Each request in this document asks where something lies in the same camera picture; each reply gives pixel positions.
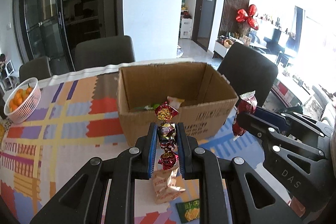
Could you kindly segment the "dark chair far middle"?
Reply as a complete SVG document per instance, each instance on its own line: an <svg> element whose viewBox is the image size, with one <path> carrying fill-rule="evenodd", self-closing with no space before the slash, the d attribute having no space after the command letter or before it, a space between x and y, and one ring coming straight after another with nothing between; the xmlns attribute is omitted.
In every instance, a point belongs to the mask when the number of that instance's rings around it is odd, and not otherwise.
<svg viewBox="0 0 336 224"><path fill-rule="evenodd" d="M75 48L74 57L77 71L135 62L130 36L111 36L81 42Z"/></svg>

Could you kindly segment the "dark chair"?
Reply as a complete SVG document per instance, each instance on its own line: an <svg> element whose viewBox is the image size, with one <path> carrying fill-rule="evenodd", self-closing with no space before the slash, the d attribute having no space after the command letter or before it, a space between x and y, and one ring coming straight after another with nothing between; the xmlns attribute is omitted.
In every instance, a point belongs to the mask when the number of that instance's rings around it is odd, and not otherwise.
<svg viewBox="0 0 336 224"><path fill-rule="evenodd" d="M77 71L135 62L130 36L111 36L81 42L75 48L74 57Z"/></svg>
<svg viewBox="0 0 336 224"><path fill-rule="evenodd" d="M48 57L39 57L20 66L19 79L21 83L32 77L35 77L38 80L44 80L52 77Z"/></svg>
<svg viewBox="0 0 336 224"><path fill-rule="evenodd" d="M218 72L230 82L237 95L254 91L257 105L262 107L278 75L278 67L251 47L234 43Z"/></svg>

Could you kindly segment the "green snack packet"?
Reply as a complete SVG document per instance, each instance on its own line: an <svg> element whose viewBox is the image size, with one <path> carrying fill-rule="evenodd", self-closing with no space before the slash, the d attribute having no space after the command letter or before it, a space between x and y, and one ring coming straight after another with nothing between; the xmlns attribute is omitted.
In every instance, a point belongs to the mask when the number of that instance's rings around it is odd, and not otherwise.
<svg viewBox="0 0 336 224"><path fill-rule="evenodd" d="M181 223L189 223L199 219L200 216L200 200L192 200L187 202L179 202L175 204Z"/></svg>

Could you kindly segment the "red foil snack packet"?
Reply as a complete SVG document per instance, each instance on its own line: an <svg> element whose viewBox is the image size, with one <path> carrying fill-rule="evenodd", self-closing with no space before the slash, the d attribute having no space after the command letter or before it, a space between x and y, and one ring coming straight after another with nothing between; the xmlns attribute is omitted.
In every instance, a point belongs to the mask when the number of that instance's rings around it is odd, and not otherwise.
<svg viewBox="0 0 336 224"><path fill-rule="evenodd" d="M256 91L246 92L240 95L236 114L232 124L233 141L243 136L248 130L247 115L253 115L257 108Z"/></svg>

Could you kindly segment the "white low tv cabinet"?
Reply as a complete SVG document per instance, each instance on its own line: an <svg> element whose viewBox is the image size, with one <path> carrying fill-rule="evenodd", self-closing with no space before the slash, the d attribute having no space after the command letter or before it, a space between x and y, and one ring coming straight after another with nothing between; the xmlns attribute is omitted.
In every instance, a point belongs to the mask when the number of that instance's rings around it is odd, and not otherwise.
<svg viewBox="0 0 336 224"><path fill-rule="evenodd" d="M216 42L214 47L213 58L224 58L227 51L234 44L234 41L231 39L224 39L222 41Z"/></svg>

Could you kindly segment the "red balloon bow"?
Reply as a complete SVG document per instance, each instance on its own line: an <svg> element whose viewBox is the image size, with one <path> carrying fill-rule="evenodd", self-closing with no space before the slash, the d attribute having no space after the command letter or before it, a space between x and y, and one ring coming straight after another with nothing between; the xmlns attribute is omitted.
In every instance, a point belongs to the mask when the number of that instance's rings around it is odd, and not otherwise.
<svg viewBox="0 0 336 224"><path fill-rule="evenodd" d="M235 18L236 22L238 23L246 22L248 26L250 26L250 28L257 31L259 29L259 24L254 18L256 13L257 13L257 7L254 4L251 4L248 7L248 11L245 11L244 9L239 9L236 13L236 18Z"/></svg>

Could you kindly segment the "dark chair right side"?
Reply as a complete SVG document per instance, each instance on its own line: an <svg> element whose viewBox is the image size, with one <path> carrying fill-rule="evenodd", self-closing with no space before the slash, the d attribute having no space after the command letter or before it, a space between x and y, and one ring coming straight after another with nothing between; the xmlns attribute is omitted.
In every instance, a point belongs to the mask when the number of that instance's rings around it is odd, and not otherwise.
<svg viewBox="0 0 336 224"><path fill-rule="evenodd" d="M278 67L251 47L234 43L218 72L230 82L237 95L254 91L257 105L262 107L278 75Z"/></svg>

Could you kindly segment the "brown cardboard box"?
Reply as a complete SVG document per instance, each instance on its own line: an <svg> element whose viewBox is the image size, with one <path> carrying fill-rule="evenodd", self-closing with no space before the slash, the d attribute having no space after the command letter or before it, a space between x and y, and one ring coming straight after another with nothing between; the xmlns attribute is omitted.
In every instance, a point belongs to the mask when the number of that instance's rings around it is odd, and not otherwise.
<svg viewBox="0 0 336 224"><path fill-rule="evenodd" d="M150 64L119 70L117 106L127 143L135 145L151 122L160 124L153 106L167 102L179 112L186 135L197 140L215 136L238 95L227 79L206 63Z"/></svg>

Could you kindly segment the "beige paper snack bag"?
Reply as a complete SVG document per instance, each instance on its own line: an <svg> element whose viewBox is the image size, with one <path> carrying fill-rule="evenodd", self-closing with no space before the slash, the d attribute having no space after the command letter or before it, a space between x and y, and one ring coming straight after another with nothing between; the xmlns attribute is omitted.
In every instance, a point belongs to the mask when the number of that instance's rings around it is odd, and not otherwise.
<svg viewBox="0 0 336 224"><path fill-rule="evenodd" d="M151 180L153 183L156 204L175 200L185 192L185 188L177 186L178 171L178 166L167 170L162 169L154 171Z"/></svg>

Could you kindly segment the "black glass sliding door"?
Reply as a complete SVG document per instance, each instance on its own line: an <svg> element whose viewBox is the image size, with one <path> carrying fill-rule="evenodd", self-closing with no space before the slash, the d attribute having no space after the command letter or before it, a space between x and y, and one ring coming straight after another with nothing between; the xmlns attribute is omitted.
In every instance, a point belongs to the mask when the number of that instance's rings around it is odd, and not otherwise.
<svg viewBox="0 0 336 224"><path fill-rule="evenodd" d="M122 0L13 0L17 45L24 62L47 57L51 72L75 70L75 48L122 35Z"/></svg>

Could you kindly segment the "white basket of oranges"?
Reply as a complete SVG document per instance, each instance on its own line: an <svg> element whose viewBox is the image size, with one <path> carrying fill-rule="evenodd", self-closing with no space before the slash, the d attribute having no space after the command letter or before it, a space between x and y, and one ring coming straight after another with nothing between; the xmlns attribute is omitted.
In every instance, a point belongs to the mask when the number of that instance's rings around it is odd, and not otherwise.
<svg viewBox="0 0 336 224"><path fill-rule="evenodd" d="M24 122L37 108L41 90L36 77L19 84L7 98L4 113L15 124Z"/></svg>

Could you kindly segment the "dark chair far left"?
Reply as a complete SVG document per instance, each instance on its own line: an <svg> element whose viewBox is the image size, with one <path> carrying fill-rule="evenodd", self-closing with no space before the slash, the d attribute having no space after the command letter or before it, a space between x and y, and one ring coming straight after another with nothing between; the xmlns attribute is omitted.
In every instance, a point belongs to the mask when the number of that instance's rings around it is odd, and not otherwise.
<svg viewBox="0 0 336 224"><path fill-rule="evenodd" d="M35 77L38 80L44 80L52 77L48 57L39 57L20 66L19 79L21 83L32 77Z"/></svg>

